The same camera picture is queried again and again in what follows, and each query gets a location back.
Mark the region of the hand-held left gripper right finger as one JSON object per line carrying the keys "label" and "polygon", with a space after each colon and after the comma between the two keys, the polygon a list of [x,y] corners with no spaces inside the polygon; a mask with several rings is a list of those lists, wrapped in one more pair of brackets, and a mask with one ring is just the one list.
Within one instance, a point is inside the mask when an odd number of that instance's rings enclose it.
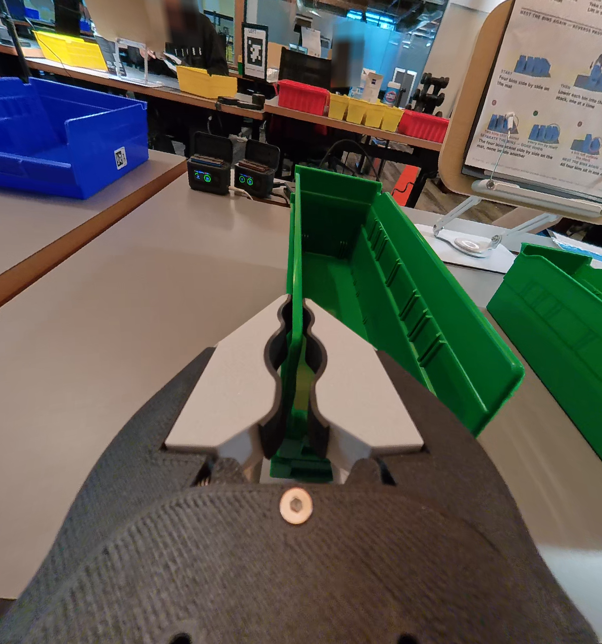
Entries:
{"label": "hand-held left gripper right finger", "polygon": [[304,299],[304,336],[313,373],[309,442],[334,473],[350,473],[361,459],[422,450],[424,439],[372,344],[310,299]]}

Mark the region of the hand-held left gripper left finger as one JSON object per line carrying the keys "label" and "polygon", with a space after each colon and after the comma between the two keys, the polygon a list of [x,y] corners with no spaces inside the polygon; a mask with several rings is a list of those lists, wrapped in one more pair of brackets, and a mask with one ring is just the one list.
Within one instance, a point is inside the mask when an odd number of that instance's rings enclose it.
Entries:
{"label": "hand-held left gripper left finger", "polygon": [[261,462],[278,440],[279,368],[287,353],[292,297],[283,295],[201,353],[205,364],[166,440],[167,451]]}

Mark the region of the green plastic bin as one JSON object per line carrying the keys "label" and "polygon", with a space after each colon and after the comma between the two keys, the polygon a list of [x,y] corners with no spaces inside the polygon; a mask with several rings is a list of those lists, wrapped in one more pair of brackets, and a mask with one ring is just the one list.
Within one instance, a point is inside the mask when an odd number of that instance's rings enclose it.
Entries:
{"label": "green plastic bin", "polygon": [[602,268],[523,244],[487,309],[602,461]]}
{"label": "green plastic bin", "polygon": [[312,371],[304,358],[303,299],[332,314],[419,383],[409,411],[421,428],[436,397],[472,436],[437,430],[436,445],[479,471],[477,440],[525,370],[484,314],[380,183],[297,166],[291,196],[288,294],[294,312],[282,366],[288,429],[272,456],[275,479],[329,482],[332,468],[307,436]]}

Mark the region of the grey desk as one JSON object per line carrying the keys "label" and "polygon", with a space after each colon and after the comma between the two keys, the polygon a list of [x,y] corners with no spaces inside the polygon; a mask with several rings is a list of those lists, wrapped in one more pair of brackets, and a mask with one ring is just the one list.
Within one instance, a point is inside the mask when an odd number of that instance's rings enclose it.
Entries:
{"label": "grey desk", "polygon": [[186,171],[184,157],[149,159],[87,200],[0,189],[0,307]]}
{"label": "grey desk", "polygon": [[[0,308],[0,598],[136,410],[284,293],[288,213],[183,177]],[[602,607],[602,462],[523,365],[480,442],[566,591]]]}

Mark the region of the black battery charging case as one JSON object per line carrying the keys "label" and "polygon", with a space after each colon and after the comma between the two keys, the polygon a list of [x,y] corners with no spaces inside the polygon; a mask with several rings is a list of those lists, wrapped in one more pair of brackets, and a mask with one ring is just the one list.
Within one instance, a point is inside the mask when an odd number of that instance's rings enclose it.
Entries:
{"label": "black battery charging case", "polygon": [[233,143],[229,138],[197,131],[187,159],[190,188],[220,196],[230,192]]}
{"label": "black battery charging case", "polygon": [[249,139],[244,157],[234,166],[234,187],[251,197],[266,199],[272,193],[281,152],[276,146]]}

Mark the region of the instruction sheet on stand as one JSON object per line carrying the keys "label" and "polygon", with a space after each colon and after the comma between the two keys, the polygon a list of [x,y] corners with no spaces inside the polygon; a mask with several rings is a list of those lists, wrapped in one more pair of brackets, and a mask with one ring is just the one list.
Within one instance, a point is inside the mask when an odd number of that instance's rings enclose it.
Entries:
{"label": "instruction sheet on stand", "polygon": [[[486,18],[475,41],[466,76],[458,91],[448,129],[439,154],[439,177],[451,191],[466,195],[466,200],[428,229],[418,226],[439,257],[447,262],[505,274],[513,260],[507,259],[506,239],[513,233],[527,233],[547,226],[557,218],[571,218],[602,225],[602,202],[526,185],[511,178],[468,173],[466,150],[478,110],[482,108],[488,79],[500,47],[506,22],[514,1],[499,4]],[[514,207],[527,207],[537,213],[507,232],[485,236],[460,234],[450,223],[482,200]]]}

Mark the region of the red ribbed bin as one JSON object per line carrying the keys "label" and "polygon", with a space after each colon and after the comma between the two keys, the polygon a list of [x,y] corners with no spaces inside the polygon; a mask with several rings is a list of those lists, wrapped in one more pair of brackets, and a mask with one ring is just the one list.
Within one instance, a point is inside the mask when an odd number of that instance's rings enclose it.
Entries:
{"label": "red ribbed bin", "polygon": [[406,109],[403,111],[397,132],[415,139],[441,144],[449,122],[447,118]]}
{"label": "red ribbed bin", "polygon": [[277,83],[277,97],[280,108],[323,116],[329,104],[330,92],[317,86],[282,79]]}

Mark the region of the blue plastic bin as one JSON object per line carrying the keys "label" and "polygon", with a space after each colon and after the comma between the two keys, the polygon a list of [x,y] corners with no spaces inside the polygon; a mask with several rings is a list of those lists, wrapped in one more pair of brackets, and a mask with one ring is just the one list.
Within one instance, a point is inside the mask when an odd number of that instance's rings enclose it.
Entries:
{"label": "blue plastic bin", "polygon": [[0,78],[0,187],[86,200],[148,160],[146,102]]}

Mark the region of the long wooden background table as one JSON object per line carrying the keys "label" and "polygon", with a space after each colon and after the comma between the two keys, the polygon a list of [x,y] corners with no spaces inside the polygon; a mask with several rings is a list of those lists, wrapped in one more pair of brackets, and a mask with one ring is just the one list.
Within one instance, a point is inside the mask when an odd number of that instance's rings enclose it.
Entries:
{"label": "long wooden background table", "polygon": [[326,116],[313,115],[310,113],[306,113],[306,112],[298,111],[294,109],[282,108],[278,105],[276,101],[265,102],[264,115],[267,117],[276,115],[279,117],[290,118],[300,122],[324,125],[326,127],[331,127],[334,129],[338,129],[340,131],[367,135],[376,139],[404,144],[412,148],[441,151],[443,146],[443,143],[441,142],[434,142],[434,141],[429,141],[425,139],[419,139],[416,137],[403,135],[402,133],[398,133],[398,132],[388,132],[378,127],[370,127],[370,126],[361,125],[361,124],[353,124],[346,120],[338,120],[338,119],[329,118]]}
{"label": "long wooden background table", "polygon": [[46,73],[63,76],[73,81],[83,81],[98,86],[106,86],[117,90],[138,92],[142,95],[152,96],[171,102],[187,104],[192,107],[206,109],[216,113],[227,113],[230,115],[252,118],[257,121],[264,121],[266,113],[264,110],[250,110],[245,107],[231,104],[222,104],[211,99],[181,92],[180,89],[172,86],[161,85],[160,83],[149,83],[144,85],[128,77],[110,75],[102,71],[74,66],[63,66],[59,62],[39,57],[26,56],[25,60],[30,69],[44,71]]}

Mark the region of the black flat device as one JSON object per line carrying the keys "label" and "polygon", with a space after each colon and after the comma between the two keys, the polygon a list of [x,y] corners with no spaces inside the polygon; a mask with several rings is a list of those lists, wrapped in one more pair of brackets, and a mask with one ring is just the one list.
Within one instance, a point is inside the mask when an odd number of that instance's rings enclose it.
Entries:
{"label": "black flat device", "polygon": [[224,108],[233,107],[249,111],[263,111],[265,105],[265,96],[255,93],[247,97],[243,96],[220,96],[216,100],[216,110],[222,111]]}

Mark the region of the black dumbbell rack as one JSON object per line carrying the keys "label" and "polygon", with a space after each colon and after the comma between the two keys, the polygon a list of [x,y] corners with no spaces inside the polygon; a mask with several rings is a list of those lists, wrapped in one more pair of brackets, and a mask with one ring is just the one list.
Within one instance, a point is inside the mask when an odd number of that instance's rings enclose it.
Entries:
{"label": "black dumbbell rack", "polygon": [[414,92],[411,98],[412,110],[427,115],[440,116],[441,112],[435,113],[445,100],[445,90],[450,82],[448,76],[433,76],[429,72],[423,73],[421,85]]}

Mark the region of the large yellow bin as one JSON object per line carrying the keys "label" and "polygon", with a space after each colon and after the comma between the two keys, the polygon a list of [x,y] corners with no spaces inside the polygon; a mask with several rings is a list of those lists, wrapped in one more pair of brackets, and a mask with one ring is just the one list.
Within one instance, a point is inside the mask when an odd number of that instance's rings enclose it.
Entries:
{"label": "large yellow bin", "polygon": [[212,101],[219,97],[234,97],[238,92],[237,78],[210,74],[202,68],[176,66],[179,90]]}
{"label": "large yellow bin", "polygon": [[108,71],[107,63],[96,41],[33,30],[43,56],[62,66]]}

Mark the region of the black desktop monitor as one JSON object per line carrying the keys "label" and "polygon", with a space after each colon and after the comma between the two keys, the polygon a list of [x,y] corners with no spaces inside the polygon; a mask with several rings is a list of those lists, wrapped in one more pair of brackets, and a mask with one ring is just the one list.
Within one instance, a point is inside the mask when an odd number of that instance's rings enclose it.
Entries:
{"label": "black desktop monitor", "polygon": [[282,48],[279,81],[291,80],[330,90],[332,60]]}

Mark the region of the printed instruction sheet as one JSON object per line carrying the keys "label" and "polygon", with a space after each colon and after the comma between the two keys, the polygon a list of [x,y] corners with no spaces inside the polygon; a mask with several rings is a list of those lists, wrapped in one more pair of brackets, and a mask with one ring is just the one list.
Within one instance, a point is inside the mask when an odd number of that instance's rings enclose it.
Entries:
{"label": "printed instruction sheet", "polygon": [[602,1],[515,1],[468,173],[602,202]]}

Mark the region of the black white marker sign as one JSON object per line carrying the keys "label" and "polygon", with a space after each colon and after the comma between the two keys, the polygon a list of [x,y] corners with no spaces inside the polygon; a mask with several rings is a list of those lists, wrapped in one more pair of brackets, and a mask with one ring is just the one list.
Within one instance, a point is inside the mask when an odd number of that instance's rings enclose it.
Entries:
{"label": "black white marker sign", "polygon": [[269,30],[265,25],[243,22],[242,76],[251,80],[267,82],[267,47]]}

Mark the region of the clear acrylic sign holder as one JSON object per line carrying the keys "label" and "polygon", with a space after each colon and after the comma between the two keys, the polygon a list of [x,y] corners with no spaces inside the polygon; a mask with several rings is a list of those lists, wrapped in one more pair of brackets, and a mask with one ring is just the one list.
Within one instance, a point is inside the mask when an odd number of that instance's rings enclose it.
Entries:
{"label": "clear acrylic sign holder", "polygon": [[114,73],[118,78],[128,77],[145,85],[148,81],[148,63],[144,44],[128,39],[114,40]]}

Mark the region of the beige background document stand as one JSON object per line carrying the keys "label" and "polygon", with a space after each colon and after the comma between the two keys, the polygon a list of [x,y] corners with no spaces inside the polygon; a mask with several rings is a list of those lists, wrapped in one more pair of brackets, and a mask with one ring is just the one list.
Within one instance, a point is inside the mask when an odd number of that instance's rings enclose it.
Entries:
{"label": "beige background document stand", "polygon": [[168,39],[163,1],[85,1],[97,33],[110,41],[127,39],[155,50]]}

